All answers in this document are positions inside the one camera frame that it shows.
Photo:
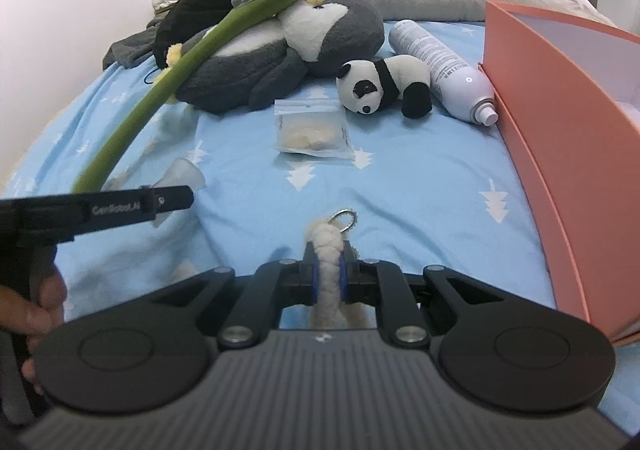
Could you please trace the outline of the person's left hand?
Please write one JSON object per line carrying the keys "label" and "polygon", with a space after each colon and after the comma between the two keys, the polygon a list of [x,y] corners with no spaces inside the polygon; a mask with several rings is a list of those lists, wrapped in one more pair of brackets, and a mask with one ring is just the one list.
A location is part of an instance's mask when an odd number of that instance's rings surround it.
{"label": "person's left hand", "polygon": [[2,285],[1,328],[25,335],[27,349],[32,354],[43,339],[64,322],[66,299],[66,284],[54,264],[43,271],[35,302]]}

